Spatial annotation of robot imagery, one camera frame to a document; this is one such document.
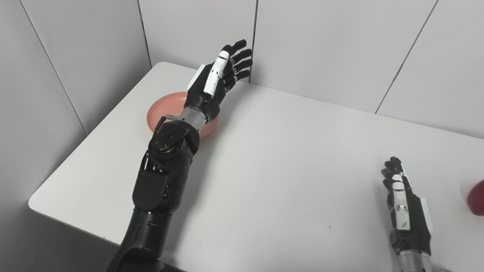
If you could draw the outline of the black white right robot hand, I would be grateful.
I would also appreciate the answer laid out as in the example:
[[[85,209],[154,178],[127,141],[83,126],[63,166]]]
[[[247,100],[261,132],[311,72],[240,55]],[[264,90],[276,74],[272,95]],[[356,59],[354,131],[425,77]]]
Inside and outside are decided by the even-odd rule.
[[[385,177],[383,185],[388,191],[387,207],[392,222],[389,241],[394,252],[415,250],[432,255],[427,206],[413,192],[398,157],[392,156],[384,165],[381,173]]]

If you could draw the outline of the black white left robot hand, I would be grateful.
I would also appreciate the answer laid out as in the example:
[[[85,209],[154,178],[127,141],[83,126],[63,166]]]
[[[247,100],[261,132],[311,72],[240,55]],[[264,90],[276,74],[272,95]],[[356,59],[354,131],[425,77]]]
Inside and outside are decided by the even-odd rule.
[[[228,91],[251,75],[252,55],[245,39],[225,45],[216,60],[202,64],[191,79],[184,107],[200,110],[207,123],[215,119]]]

